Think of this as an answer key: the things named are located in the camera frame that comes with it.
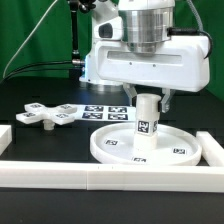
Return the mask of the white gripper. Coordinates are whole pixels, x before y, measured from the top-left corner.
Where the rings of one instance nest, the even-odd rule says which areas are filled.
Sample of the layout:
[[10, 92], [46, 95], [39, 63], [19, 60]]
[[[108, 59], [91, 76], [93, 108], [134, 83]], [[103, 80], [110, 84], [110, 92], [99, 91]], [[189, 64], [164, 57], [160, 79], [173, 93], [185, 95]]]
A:
[[159, 43], [153, 54], [131, 52], [121, 41], [101, 40], [87, 56], [87, 76], [94, 84], [124, 83], [130, 106], [137, 97], [133, 84], [166, 88], [160, 103], [166, 113], [174, 90], [198, 92], [209, 83], [208, 51], [205, 36], [172, 36]]

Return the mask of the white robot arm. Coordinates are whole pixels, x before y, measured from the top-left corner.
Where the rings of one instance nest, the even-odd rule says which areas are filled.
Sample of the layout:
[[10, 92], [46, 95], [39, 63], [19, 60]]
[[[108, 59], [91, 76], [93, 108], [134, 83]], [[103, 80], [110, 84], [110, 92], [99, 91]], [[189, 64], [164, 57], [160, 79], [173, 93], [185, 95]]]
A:
[[209, 82], [212, 38], [173, 25], [175, 0], [96, 0], [91, 50], [80, 81], [99, 90], [121, 86], [129, 98], [137, 85], [160, 88], [160, 111], [175, 91], [198, 92]]

